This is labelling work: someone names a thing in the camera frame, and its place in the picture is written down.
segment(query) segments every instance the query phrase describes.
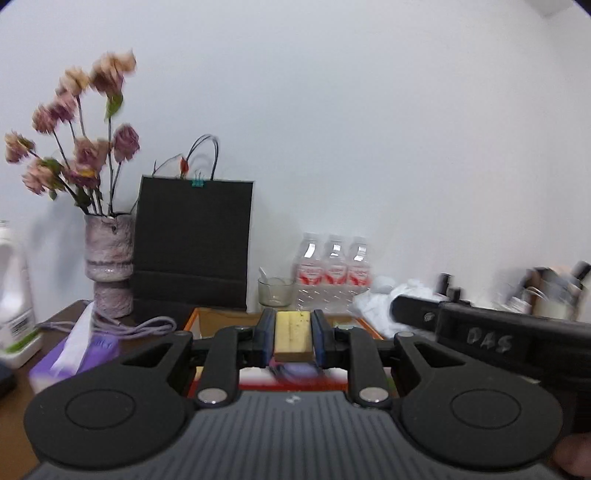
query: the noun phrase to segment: vase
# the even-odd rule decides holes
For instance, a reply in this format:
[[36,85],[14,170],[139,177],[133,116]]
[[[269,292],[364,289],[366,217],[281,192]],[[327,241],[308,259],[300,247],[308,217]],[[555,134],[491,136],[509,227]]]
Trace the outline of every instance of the vase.
[[86,215],[86,276],[95,282],[95,309],[99,314],[120,318],[133,311],[129,287],[133,253],[132,215]]

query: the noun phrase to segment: white plastic bottle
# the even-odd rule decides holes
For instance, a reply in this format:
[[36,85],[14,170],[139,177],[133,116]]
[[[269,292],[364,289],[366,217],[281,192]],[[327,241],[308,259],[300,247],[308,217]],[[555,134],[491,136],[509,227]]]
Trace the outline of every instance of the white plastic bottle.
[[297,310],[311,311],[322,306],[320,283],[323,272],[319,237],[315,233],[305,233],[294,263]]
[[344,239],[331,235],[324,248],[323,293],[326,313],[345,313],[347,310],[347,260]]
[[371,269],[367,254],[368,246],[365,238],[355,237],[347,257],[347,287],[351,300],[353,296],[363,293],[369,288]]
[[40,348],[24,252],[0,220],[0,362],[19,368]]

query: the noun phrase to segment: black paper bag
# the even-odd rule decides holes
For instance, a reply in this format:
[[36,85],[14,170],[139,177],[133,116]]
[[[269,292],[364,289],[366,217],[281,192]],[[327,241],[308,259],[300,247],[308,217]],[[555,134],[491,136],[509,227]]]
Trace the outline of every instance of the black paper bag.
[[132,277],[138,320],[196,306],[246,310],[252,185],[142,178]]

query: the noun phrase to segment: yellow sponge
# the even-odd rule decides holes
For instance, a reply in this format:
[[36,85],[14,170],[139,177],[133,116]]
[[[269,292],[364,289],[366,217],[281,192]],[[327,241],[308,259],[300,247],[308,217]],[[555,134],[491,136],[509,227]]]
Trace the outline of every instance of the yellow sponge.
[[277,312],[275,360],[278,362],[314,360],[310,312]]

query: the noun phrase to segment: glass cup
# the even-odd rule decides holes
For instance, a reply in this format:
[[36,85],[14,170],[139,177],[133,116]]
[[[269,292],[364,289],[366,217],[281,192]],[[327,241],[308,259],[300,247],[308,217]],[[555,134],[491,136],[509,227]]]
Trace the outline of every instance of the glass cup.
[[290,278],[259,278],[259,303],[264,307],[287,307],[293,301],[294,281]]

